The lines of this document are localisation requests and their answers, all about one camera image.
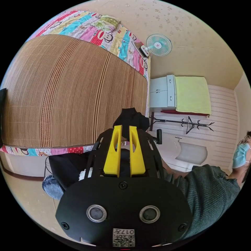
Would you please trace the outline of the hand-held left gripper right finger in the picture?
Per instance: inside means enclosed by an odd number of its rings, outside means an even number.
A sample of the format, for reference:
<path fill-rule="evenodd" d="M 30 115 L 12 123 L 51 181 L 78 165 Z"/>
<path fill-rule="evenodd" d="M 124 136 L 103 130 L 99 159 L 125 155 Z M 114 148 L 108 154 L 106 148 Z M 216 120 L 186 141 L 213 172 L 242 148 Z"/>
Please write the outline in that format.
<path fill-rule="evenodd" d="M 129 126 L 130 176 L 144 175 L 146 172 L 137 127 Z"/>

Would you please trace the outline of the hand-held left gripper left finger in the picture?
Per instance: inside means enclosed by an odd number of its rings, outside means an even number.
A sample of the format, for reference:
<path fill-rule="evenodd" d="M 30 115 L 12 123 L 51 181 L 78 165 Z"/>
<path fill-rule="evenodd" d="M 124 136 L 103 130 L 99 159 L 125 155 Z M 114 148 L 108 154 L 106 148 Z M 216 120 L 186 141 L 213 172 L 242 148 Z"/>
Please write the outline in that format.
<path fill-rule="evenodd" d="M 103 170 L 106 175 L 119 176 L 121 160 L 121 139 L 122 125 L 117 125 L 113 129 L 106 161 L 104 164 Z"/>

